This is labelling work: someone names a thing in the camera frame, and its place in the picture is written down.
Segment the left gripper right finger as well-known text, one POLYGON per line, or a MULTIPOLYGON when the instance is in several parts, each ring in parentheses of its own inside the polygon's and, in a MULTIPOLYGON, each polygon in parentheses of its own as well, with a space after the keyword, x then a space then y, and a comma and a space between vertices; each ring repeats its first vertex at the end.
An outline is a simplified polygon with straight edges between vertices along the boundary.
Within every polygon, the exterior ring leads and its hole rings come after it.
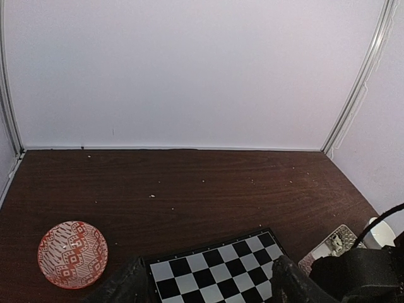
POLYGON ((338 302, 315 284, 288 256, 281 255, 272 266, 273 302, 338 302))

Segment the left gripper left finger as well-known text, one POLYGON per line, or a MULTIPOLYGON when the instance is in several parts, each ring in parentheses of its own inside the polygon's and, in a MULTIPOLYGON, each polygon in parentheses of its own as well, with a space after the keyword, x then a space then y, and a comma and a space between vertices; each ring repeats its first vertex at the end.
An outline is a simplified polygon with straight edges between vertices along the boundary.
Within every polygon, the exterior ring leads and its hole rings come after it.
POLYGON ((144 259, 133 256, 83 302, 148 302, 148 276, 144 259))

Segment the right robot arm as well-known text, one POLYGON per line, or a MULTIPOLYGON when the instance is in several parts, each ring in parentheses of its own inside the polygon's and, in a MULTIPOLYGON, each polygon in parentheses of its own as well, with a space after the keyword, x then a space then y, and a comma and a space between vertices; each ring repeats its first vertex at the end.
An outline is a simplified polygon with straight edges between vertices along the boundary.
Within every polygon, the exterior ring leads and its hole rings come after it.
POLYGON ((374 247, 341 225, 299 267, 339 302, 403 302, 403 234, 374 247))

